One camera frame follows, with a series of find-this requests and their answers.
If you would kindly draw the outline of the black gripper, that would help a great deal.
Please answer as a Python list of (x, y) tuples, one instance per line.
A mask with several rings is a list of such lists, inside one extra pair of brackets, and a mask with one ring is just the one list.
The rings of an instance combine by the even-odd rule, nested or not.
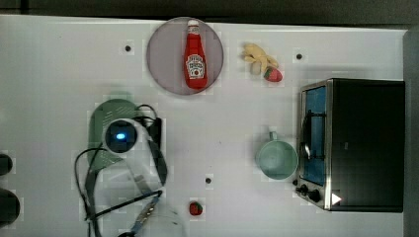
[(152, 140), (157, 144), (157, 146), (161, 147), (162, 119), (141, 116), (137, 117), (136, 120), (146, 128)]

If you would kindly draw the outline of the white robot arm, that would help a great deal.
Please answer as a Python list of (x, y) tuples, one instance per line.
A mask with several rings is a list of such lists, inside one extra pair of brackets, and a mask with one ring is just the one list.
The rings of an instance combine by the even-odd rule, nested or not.
[(86, 190), (95, 237), (187, 237), (166, 203), (168, 167), (152, 132), (138, 118), (117, 118), (103, 130)]

